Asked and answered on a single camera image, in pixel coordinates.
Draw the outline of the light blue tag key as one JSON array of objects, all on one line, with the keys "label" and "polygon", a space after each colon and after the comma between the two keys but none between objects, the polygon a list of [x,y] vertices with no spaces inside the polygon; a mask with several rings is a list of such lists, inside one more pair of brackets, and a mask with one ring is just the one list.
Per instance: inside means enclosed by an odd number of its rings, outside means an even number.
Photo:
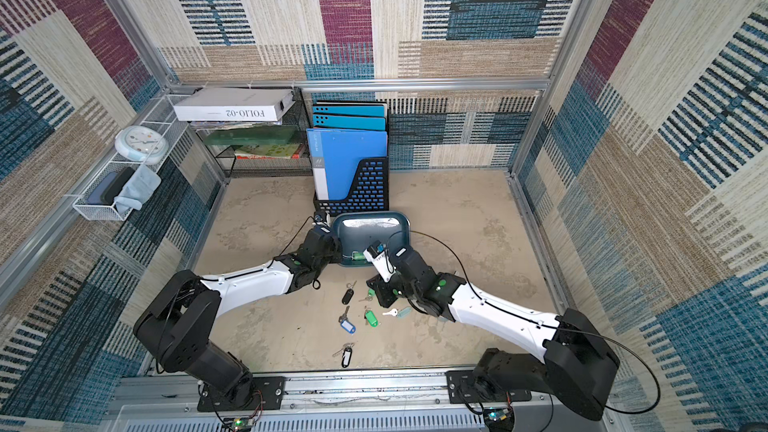
[{"label": "light blue tag key", "polygon": [[405,307],[403,309],[392,308],[391,310],[384,312],[383,316],[393,317],[393,318],[403,318],[409,315],[411,312],[412,312],[411,307]]}]

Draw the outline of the teal plastic storage box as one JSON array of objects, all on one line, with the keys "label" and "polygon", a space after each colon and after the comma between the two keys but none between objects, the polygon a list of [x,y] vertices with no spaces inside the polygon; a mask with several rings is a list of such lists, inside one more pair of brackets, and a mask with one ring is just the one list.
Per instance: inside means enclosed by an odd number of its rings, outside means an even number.
[{"label": "teal plastic storage box", "polygon": [[396,211],[345,213],[337,216],[332,224],[333,232],[342,246],[340,265],[365,267],[350,261],[353,251],[364,252],[367,247],[380,241],[394,252],[410,244],[410,221]]}]

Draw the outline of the black fob key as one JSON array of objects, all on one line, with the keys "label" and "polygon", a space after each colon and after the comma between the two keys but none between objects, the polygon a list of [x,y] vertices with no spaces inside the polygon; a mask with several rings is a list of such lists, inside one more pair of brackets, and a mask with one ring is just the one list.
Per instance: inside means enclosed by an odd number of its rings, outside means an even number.
[{"label": "black fob key", "polygon": [[346,290],[341,299],[341,303],[343,305],[348,305],[351,302],[351,299],[354,296],[355,285],[356,285],[356,281],[346,284]]}]

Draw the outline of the solid green tag key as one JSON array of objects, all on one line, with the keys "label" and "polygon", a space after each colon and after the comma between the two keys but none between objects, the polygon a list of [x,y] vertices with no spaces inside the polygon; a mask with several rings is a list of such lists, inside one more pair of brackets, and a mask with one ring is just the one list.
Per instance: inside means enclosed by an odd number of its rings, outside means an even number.
[{"label": "solid green tag key", "polygon": [[365,311],[364,311],[364,318],[365,318],[365,320],[366,320],[366,323],[367,323],[369,326],[371,326],[371,327],[377,327],[377,326],[379,325],[379,321],[378,321],[378,319],[377,319],[376,315],[375,315],[375,314],[374,314],[374,312],[373,312],[373,311],[372,311],[370,308],[368,308],[368,307],[366,307],[366,308],[365,308]]}]

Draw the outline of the black white tag key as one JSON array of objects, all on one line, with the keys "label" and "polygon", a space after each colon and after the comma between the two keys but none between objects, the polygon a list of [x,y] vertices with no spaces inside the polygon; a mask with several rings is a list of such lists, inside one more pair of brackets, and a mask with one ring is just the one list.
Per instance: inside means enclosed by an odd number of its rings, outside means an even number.
[{"label": "black white tag key", "polygon": [[353,351],[354,343],[347,343],[334,354],[334,357],[340,357],[340,365],[342,368],[346,369],[350,366]]}]

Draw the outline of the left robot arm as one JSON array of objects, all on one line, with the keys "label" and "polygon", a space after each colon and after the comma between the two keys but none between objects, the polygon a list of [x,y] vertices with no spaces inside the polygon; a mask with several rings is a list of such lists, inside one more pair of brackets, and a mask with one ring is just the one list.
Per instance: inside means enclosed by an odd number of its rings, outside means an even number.
[{"label": "left robot arm", "polygon": [[214,344],[210,333],[223,314],[315,284],[325,267],[341,259],[341,242],[316,221],[294,252],[221,275],[175,273],[136,320],[134,336],[167,372],[185,372],[209,393],[211,406],[257,406],[257,386],[242,361]]}]

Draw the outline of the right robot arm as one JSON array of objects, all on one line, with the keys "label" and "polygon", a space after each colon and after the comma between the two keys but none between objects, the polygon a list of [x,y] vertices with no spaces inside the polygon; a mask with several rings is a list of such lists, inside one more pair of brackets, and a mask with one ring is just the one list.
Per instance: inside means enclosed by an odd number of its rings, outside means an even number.
[{"label": "right robot arm", "polygon": [[519,354],[483,353],[473,371],[479,392],[543,392],[585,419],[602,418],[620,360],[584,314],[569,308],[557,315],[502,300],[466,278],[435,272],[410,246],[391,251],[376,242],[363,255],[378,273],[369,286],[381,306],[405,299],[417,312],[483,329],[521,348]]}]

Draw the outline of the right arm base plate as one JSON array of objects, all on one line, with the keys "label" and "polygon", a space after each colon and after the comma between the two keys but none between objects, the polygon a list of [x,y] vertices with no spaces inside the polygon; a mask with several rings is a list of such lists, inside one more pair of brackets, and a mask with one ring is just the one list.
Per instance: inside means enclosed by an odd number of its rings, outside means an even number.
[{"label": "right arm base plate", "polygon": [[445,379],[451,404],[514,403],[532,400],[530,391],[503,391],[485,379],[476,379],[469,369],[450,369],[445,373]]}]

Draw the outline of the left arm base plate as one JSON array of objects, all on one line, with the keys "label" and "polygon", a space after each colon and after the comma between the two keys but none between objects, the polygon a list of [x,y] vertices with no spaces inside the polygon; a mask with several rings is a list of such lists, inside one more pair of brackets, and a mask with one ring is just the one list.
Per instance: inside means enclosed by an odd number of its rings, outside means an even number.
[{"label": "left arm base plate", "polygon": [[198,412],[279,410],[283,400],[285,376],[256,376],[242,380],[228,391],[221,391],[204,382],[197,403]]}]

